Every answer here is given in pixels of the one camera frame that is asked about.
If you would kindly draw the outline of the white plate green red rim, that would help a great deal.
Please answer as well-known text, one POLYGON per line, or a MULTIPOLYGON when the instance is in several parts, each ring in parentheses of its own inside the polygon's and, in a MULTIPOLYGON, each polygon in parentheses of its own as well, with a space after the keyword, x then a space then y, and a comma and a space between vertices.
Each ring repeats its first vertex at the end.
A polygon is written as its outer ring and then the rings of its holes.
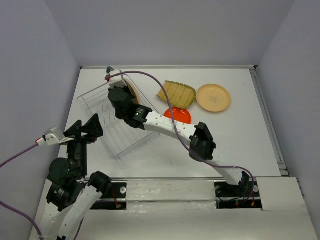
POLYGON ((113 66, 108 66, 106 69, 106 74, 110 75, 111 72, 115 71, 116 69, 113 66))

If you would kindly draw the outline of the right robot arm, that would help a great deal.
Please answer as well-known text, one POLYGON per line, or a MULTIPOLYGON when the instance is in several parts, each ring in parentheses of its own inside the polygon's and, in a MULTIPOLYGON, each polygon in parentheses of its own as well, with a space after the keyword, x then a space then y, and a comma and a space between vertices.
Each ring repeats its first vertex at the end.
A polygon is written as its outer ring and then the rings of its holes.
POLYGON ((165 117, 138 104, 131 90, 125 83, 120 86, 113 83, 109 85, 108 99, 118 119, 131 128, 156 132, 179 140, 187 148, 189 157, 215 169, 230 185, 235 196, 242 196, 248 191, 250 176, 240 167, 224 164, 222 155, 215 154, 217 145, 205 123, 187 124, 165 117))

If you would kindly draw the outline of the large cream bird plate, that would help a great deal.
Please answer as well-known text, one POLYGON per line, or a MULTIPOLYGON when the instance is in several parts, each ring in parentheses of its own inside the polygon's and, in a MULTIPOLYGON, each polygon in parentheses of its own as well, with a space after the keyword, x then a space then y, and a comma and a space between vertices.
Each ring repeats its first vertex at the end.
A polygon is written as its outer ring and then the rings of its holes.
POLYGON ((136 89, 136 87, 134 86, 134 84, 128 80, 128 79, 124 79, 124 82, 126 83, 127 87, 129 88, 131 94, 133 95, 133 103, 135 105, 140 105, 141 104, 141 98, 140 98, 140 94, 138 92, 138 90, 136 89))

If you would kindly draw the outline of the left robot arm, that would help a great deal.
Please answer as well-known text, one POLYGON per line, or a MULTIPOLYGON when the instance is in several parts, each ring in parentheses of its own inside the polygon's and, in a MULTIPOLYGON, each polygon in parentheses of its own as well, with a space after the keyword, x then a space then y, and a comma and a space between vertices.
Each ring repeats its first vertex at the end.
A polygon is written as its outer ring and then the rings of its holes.
POLYGON ((66 157, 54 159, 46 177, 51 183, 44 214, 38 227, 41 240, 70 240, 75 237, 86 213, 100 198, 110 194, 112 179, 96 171, 88 182, 87 146, 104 135, 98 114, 87 123, 77 120, 62 132, 54 127, 36 141, 39 146, 65 145, 66 157))

